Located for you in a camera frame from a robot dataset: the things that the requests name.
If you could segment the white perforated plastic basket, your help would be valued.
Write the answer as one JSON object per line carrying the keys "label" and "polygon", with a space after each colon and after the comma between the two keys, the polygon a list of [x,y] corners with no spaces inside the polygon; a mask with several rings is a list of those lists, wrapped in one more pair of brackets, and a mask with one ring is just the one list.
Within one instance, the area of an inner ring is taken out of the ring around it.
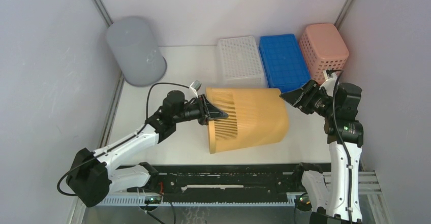
{"label": "white perforated plastic basket", "polygon": [[256,39],[253,36],[219,39],[218,81],[227,87],[267,88]]}

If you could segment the yellow ribbed waste bin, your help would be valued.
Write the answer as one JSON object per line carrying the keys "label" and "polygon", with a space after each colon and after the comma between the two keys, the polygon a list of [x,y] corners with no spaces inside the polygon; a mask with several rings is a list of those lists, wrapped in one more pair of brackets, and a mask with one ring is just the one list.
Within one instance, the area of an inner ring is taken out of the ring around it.
{"label": "yellow ribbed waste bin", "polygon": [[227,118],[208,123],[209,152],[237,150],[280,142],[289,118],[278,88],[208,87],[206,96]]}

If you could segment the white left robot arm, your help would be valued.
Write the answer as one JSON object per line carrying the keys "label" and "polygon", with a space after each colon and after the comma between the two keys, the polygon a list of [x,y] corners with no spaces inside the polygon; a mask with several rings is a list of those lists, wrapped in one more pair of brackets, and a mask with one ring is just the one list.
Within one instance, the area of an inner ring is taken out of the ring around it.
{"label": "white left robot arm", "polygon": [[208,125],[210,121],[225,118],[228,114],[213,105],[204,94],[188,102],[183,92],[172,90],[140,129],[103,148],[78,151],[65,174],[66,184],[86,207],[99,204],[110,193],[132,187],[152,192],[158,188],[159,179],[148,163],[124,169],[119,166],[167,139],[176,131],[177,123],[197,120],[200,125]]}

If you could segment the grey bin liner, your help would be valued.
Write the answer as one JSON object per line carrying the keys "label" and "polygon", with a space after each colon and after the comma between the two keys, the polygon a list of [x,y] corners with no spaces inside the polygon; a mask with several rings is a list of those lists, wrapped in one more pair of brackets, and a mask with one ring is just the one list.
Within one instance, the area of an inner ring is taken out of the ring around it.
{"label": "grey bin liner", "polygon": [[108,27],[105,38],[130,85],[146,87],[164,77],[167,62],[149,24],[142,17],[129,16],[114,22]]}

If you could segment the blue compartment tray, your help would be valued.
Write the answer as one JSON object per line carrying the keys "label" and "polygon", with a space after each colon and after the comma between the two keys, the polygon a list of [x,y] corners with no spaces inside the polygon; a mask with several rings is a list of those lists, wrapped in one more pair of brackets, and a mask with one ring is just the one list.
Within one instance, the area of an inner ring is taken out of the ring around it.
{"label": "blue compartment tray", "polygon": [[268,87],[289,92],[311,79],[294,34],[262,36],[259,52]]}

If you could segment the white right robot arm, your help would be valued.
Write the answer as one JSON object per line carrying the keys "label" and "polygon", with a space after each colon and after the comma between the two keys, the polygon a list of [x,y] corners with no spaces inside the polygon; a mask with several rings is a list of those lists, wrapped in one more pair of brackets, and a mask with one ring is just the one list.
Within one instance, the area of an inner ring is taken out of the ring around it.
{"label": "white right robot arm", "polygon": [[324,131],[331,158],[331,182],[326,184],[317,165],[301,163],[294,172],[294,186],[305,191],[310,223],[362,223],[359,204],[359,165],[363,146],[363,126],[356,119],[362,89],[352,83],[336,82],[332,95],[310,80],[303,87],[280,97],[304,114],[324,117]]}

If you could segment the pink perforated plastic basket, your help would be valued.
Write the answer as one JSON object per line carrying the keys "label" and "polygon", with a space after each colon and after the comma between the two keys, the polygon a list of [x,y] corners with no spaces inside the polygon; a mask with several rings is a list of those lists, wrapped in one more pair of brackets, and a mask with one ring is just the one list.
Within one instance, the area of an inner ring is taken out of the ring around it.
{"label": "pink perforated plastic basket", "polygon": [[332,23],[308,25],[299,39],[299,48],[311,79],[319,84],[325,82],[325,70],[343,69],[349,57],[342,36]]}

